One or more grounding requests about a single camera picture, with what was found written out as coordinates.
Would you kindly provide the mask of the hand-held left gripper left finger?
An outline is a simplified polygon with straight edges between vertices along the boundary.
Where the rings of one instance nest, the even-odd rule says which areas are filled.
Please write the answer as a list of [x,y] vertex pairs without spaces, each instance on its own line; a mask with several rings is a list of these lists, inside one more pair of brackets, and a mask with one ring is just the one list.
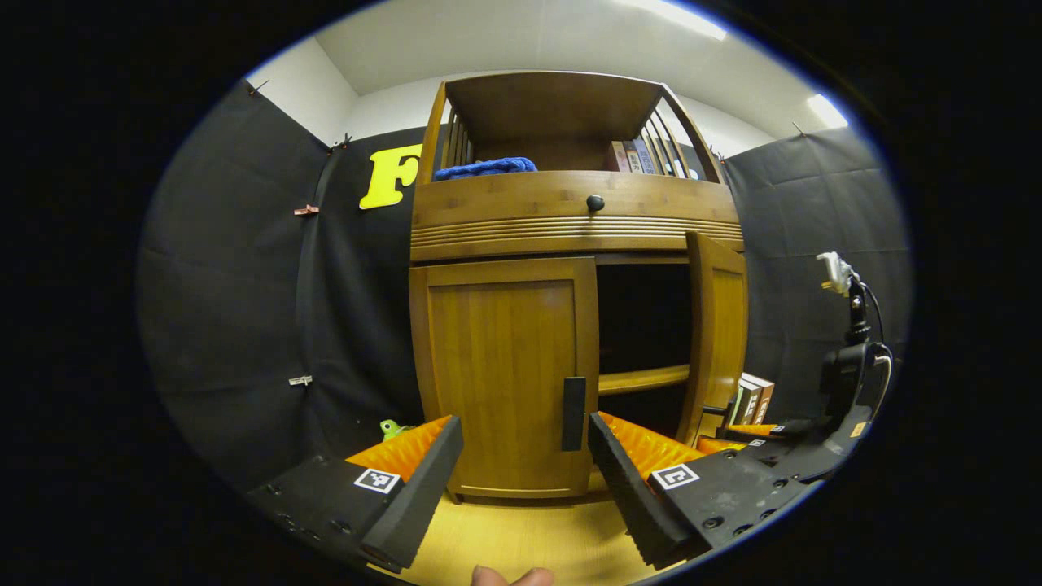
[[352,457],[316,455],[260,482],[247,500],[339,562],[399,573],[413,564],[464,448],[443,416]]

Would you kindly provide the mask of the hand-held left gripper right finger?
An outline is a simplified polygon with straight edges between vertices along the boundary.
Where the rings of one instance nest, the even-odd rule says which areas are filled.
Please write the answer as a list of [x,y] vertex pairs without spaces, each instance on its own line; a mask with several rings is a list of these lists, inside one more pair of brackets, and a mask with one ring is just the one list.
[[815,491],[748,448],[704,455],[604,412],[589,415],[588,443],[641,559],[656,570],[728,550]]

